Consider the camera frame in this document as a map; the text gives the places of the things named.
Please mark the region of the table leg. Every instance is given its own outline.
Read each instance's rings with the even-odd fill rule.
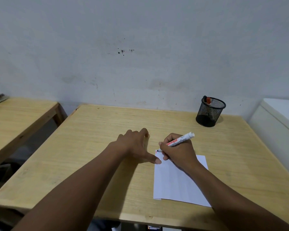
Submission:
[[[57,127],[59,127],[61,123],[67,118],[67,114],[60,104],[55,108],[55,112],[56,114],[53,116],[53,120],[57,124]]]

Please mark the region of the fingernail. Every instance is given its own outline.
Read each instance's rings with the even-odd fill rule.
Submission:
[[[156,159],[156,160],[155,160],[155,163],[156,163],[156,164],[161,164],[162,161],[161,161],[160,159]]]

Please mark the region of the white wall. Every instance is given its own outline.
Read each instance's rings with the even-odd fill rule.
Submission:
[[[248,118],[289,98],[289,0],[0,0],[1,92],[67,113],[197,111],[207,95]]]

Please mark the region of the hand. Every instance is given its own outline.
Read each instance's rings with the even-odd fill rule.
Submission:
[[[200,164],[196,157],[192,141],[186,140],[175,147],[169,147],[167,145],[167,143],[181,136],[182,135],[171,133],[163,142],[159,142],[158,144],[164,155],[163,160],[170,159],[178,167],[182,168],[184,171],[188,171]]]
[[[128,130],[125,135],[120,134],[116,141],[117,144],[127,154],[141,159],[147,159],[151,163],[161,164],[161,160],[155,155],[148,153],[144,148],[144,137],[148,137],[149,132],[142,128],[140,132]]]

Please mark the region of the whiteboard marker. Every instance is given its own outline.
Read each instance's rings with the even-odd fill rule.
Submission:
[[[169,147],[174,147],[174,146],[177,146],[178,144],[183,143],[184,141],[189,140],[193,137],[195,137],[195,134],[193,132],[189,132],[188,134],[183,135],[183,136],[177,138],[176,140],[172,140],[171,142],[167,143],[167,145]]]

